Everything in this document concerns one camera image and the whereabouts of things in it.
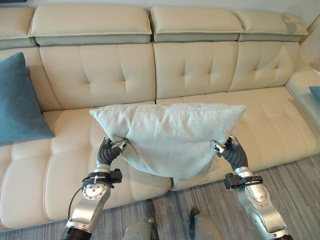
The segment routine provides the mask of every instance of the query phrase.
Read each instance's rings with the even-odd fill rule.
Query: sofa
[[[0,230],[67,218],[106,133],[89,110],[114,104],[224,103],[247,110],[233,130],[254,171],[320,152],[318,75],[298,55],[308,34],[279,12],[212,7],[143,9],[106,4],[0,8],[0,61],[22,52],[55,137],[0,145]],[[189,179],[134,169],[121,155],[122,183],[104,209],[224,178]],[[79,201],[78,195],[74,205]]]

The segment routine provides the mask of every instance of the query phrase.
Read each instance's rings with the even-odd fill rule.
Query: blue cushion
[[[24,54],[0,61],[0,144],[53,136],[40,111]]]
[[[314,98],[320,103],[320,86],[310,86],[309,87]]]

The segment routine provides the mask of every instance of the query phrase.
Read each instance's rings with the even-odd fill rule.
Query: robotic arm
[[[224,185],[227,189],[237,189],[239,202],[257,236],[261,240],[293,240],[280,213],[271,203],[262,177],[254,176],[248,167],[246,153],[237,138],[230,134],[225,145],[212,141],[218,156],[230,163],[234,173],[225,175]]]
[[[98,151],[96,168],[82,180],[82,187],[74,194],[82,190],[82,198],[65,226],[61,240],[89,240],[96,229],[101,217],[103,207],[110,197],[113,184],[121,183],[122,173],[120,169],[111,171],[111,163],[126,148],[128,140],[112,143],[109,138],[104,138]]]

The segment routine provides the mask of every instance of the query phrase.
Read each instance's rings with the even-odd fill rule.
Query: light gray pillow
[[[134,168],[184,179],[213,170],[210,140],[224,143],[245,110],[217,103],[123,104],[90,113],[113,142],[129,140],[122,156]]]

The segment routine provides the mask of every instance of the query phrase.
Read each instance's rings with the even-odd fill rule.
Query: gray carpet
[[[320,239],[320,155],[259,171],[294,240]],[[256,240],[235,191],[221,181],[154,198],[161,240],[188,240],[189,211],[211,215],[225,240]],[[106,210],[92,240],[121,240],[130,223],[145,218],[142,202]],[[59,240],[66,222],[0,233],[1,240]]]

